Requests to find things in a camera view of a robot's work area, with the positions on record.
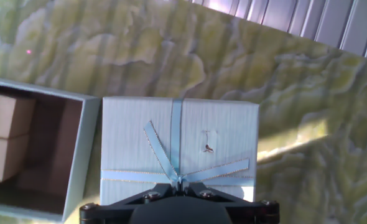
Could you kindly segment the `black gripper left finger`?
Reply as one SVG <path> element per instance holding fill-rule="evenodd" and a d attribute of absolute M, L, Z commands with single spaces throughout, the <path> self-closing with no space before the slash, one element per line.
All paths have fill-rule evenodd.
<path fill-rule="evenodd" d="M 135 209 L 150 202 L 176 196 L 179 191 L 170 184 L 156 184 L 152 189 L 110 205 L 88 203 L 79 209 L 80 224 L 102 224 L 107 221 L 128 223 Z"/>

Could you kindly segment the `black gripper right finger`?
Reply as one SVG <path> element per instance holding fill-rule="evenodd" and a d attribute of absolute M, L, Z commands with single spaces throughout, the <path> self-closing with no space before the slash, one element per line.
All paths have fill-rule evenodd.
<path fill-rule="evenodd" d="M 280 224 L 280 205 L 273 200 L 248 202 L 203 183 L 189 184 L 183 192 L 187 197 L 221 206 L 231 223 Z"/>

